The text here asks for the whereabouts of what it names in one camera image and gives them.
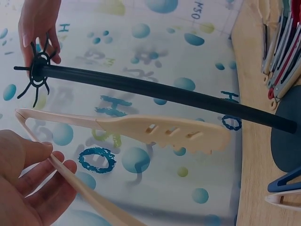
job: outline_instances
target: red handle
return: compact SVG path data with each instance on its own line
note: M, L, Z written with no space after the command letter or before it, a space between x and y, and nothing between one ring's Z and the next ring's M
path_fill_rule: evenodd
M269 89L268 98L269 98L269 100L274 98L274 88Z
M293 26L294 27L296 27L297 23L301 21L300 20L301 19L300 8L301 8L301 1L300 0L292 0L291 12L292 12L292 17L293 17Z

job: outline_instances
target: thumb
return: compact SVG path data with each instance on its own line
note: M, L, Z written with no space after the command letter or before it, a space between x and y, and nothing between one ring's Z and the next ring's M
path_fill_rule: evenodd
M23 48L26 48L33 41L34 24L33 19L23 16L20 18L19 35Z
M21 144L25 153L24 169L46 160L53 151L53 146L49 142L33 142L21 137Z
M24 58L25 67L30 67L33 59L33 52L30 43L34 39L33 19L22 15L19 21L19 39L20 47Z

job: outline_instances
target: black plastic tube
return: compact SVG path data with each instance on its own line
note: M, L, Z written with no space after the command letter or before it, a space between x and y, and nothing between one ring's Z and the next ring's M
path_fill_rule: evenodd
M88 71L83 69L45 65L36 69L40 76L80 82L148 97L163 99L183 105L205 109L211 112L234 116L243 120L273 127L288 133L295 133L297 123L255 108L234 103L209 95L188 91L125 76Z

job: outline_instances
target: wooden surface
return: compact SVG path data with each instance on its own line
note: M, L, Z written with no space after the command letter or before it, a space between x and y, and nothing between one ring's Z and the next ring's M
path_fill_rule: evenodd
M241 103L271 112L268 90L260 72L261 27L257 4L258 0L245 0L232 32L232 41L237 60ZM276 22L279 14L277 0L269 0L269 4L270 21ZM243 122L242 185L237 226L301 225L301 212L281 209L264 201L264 197L269 194L268 184L284 175L272 159L270 132L268 127ZM286 198L285 202L301 203L301 196Z

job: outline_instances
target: finger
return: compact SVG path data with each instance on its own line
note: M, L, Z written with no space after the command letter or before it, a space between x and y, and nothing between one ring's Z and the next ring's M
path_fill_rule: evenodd
M59 161L64 161L64 155L61 152L53 152L53 155ZM53 165L48 160L44 160L21 176L15 187L22 196L28 196L54 171Z
M77 166L76 163L72 160L67 160L63 163L72 173L76 172ZM28 196L26 200L30 203L30 205L35 208L36 210L39 210L40 212L44 212L47 208L51 209L49 214L53 214L52 211L56 211L56 209L53 208L53 200L55 200L56 197L61 198L61 204L65 203L70 204L72 202L73 196L76 195L76 192L73 191L71 186L68 182L63 178L63 176L56 172L54 176L36 193Z
M22 137L19 137L19 140L25 152L24 169L46 160L53 151L53 146L49 142L33 142Z
M51 45L54 49L56 49L56 52L59 54L61 52L60 42L57 38L56 29L55 26L50 28L48 31L49 39L51 41Z
M76 171L76 163L71 161L66 161L65 165L72 170L73 173ZM36 211L40 216L43 225L51 225L54 223L70 206L76 196L76 191L66 180L61 182L56 195L51 199L45 201L40 205Z
M45 44L46 44L46 40L47 40L47 36L46 34L41 35L39 37L39 41L40 41L40 45L41 48L44 50L45 48ZM52 45L50 45L50 43L47 45L47 49L46 49L46 53L50 56L53 52L55 51L55 49L52 47ZM59 64L61 62L61 58L59 57L58 54L55 54L55 56L52 58L52 61L55 62L56 64Z
M24 5L22 14L20 16L18 31L20 48L24 58L24 65L25 67L30 67L33 60L33 51L30 43L33 42L35 44L34 21L33 17L28 15L28 10L25 8L26 6Z

